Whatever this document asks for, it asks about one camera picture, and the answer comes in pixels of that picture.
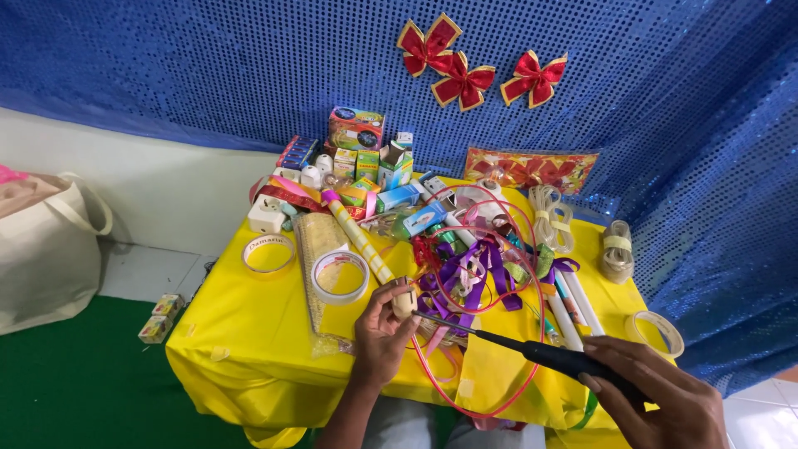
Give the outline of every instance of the bag handle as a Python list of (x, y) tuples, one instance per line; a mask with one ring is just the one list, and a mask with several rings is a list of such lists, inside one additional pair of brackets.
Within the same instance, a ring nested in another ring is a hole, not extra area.
[[(79, 179), (81, 181), (84, 181), (84, 179), (82, 177), (79, 177), (78, 175), (76, 175), (75, 173), (72, 173), (72, 172), (63, 172), (63, 173), (59, 173), (56, 176), (58, 176), (60, 178), (63, 178), (63, 177), (74, 177), (74, 178), (77, 178), (77, 179)], [(103, 229), (99, 230), (99, 231), (97, 231), (91, 225), (91, 223), (89, 223), (88, 221), (84, 220), (83, 217), (81, 217), (81, 214), (75, 212), (75, 209), (72, 209), (72, 206), (66, 204), (63, 200), (58, 198), (57, 195), (53, 195), (52, 197), (45, 198), (43, 201), (46, 204), (52, 206), (53, 209), (56, 209), (58, 212), (60, 212), (61, 215), (66, 217), (67, 220), (72, 221), (78, 228), (80, 228), (80, 229), (82, 229), (82, 230), (84, 230), (86, 232), (90, 232), (90, 233), (94, 234), (95, 236), (107, 236), (109, 234), (109, 232), (111, 232), (111, 228), (113, 227), (113, 214), (111, 214), (111, 208), (108, 207), (108, 205), (105, 203), (105, 201), (103, 201), (103, 199), (100, 197), (100, 195), (97, 194), (97, 192), (95, 192), (94, 189), (91, 188), (91, 186), (89, 186), (86, 183), (84, 183), (83, 185), (84, 185), (84, 187), (86, 187), (86, 189), (89, 192), (91, 192), (92, 195), (94, 195), (94, 199), (97, 200), (97, 203), (99, 203), (100, 207), (102, 208), (102, 213), (103, 213), (103, 216), (105, 217), (105, 227)]]

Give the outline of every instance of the table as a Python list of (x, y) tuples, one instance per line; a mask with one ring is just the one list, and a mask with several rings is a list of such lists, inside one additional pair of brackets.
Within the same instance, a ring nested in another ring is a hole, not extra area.
[[(444, 182), (452, 185), (462, 181), (444, 178)], [(518, 191), (504, 189), (503, 194), (529, 217), (534, 216)], [(624, 285), (616, 285), (599, 274), (602, 227), (573, 221), (571, 228), (576, 249), (568, 256), (582, 264), (579, 279), (602, 326), (608, 335), (627, 338), (625, 319), (646, 308), (634, 282), (628, 280)], [(285, 234), (294, 239), (292, 232)], [(256, 236), (244, 221), (175, 326), (166, 352), (197, 411), (243, 426), (256, 447), (279, 449), (299, 441), (307, 427), (324, 426), (346, 385), (354, 358), (346, 354), (311, 356), (314, 340), (300, 265), (295, 260), (265, 280), (254, 278), (240, 257), (244, 245)], [(372, 279), (369, 290), (376, 286)], [(537, 304), (534, 292), (525, 293), (524, 299)], [(351, 324), (367, 300), (368, 293), (345, 311), (336, 313)], [(537, 322), (530, 315), (506, 312), (499, 305), (481, 316), (481, 325), (485, 330), (505, 334), (508, 329), (522, 335), (537, 334)], [(456, 398), (458, 405), (485, 412), (503, 402), (499, 401), (501, 395), (513, 388), (518, 379), (526, 377), (531, 364), (514, 352), (499, 353), (498, 356), (512, 359), (509, 362), (512, 369), (490, 374), (491, 382), (462, 379), (464, 375), (485, 379), (484, 366), (490, 366), (486, 360), (472, 357), (472, 351), (479, 352), (472, 341), (468, 358), (476, 362), (465, 364), (468, 365), (463, 366), (465, 374), (443, 387), (450, 397)], [(436, 372), (450, 369), (440, 352), (433, 354), (430, 365)], [(479, 395), (473, 394), (475, 388), (479, 389)], [(383, 394), (445, 404), (411, 350), (405, 353), (398, 375)], [(601, 407), (584, 429), (568, 431), (582, 419), (586, 401), (584, 386), (557, 372), (539, 368), (527, 390), (499, 417), (555, 429), (547, 433), (549, 448), (627, 447), (617, 426)]]

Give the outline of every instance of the black handle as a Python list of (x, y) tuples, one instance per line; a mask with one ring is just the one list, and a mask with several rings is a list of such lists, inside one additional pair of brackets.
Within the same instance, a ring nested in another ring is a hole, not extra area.
[(556, 346), (536, 341), (520, 342), (486, 331), (476, 331), (476, 336), (500, 344), (506, 348), (515, 349), (523, 354), (524, 358), (530, 362), (561, 372), (572, 379), (579, 380), (580, 372), (586, 372), (589, 375), (601, 377), (617, 387), (635, 407), (642, 407), (642, 404), (645, 402), (653, 403), (651, 399), (640, 391), (639, 388), (635, 387), (633, 383), (621, 377), (605, 364), (590, 358), (584, 352), (557, 348)]

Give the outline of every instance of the white tote bag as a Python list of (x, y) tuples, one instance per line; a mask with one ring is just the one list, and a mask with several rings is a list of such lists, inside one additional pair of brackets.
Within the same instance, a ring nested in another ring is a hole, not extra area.
[(74, 182), (67, 185), (0, 218), (0, 335), (72, 318), (100, 287), (96, 236), (111, 232), (111, 210), (86, 186), (105, 216), (105, 227), (96, 230), (81, 191)]

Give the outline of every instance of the blue sequin curtain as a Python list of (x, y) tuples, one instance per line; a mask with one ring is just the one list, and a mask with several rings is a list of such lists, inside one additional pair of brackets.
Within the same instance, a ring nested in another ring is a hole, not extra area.
[[(484, 105), (440, 108), (395, 47), (446, 12), (496, 67)], [(635, 280), (679, 364), (728, 395), (798, 361), (798, 6), (793, 0), (0, 0), (0, 105), (196, 145), (324, 138), (333, 105), (412, 130), (416, 169), (469, 145), (601, 153), (571, 198), (634, 230)], [(546, 105), (498, 85), (568, 52)]]

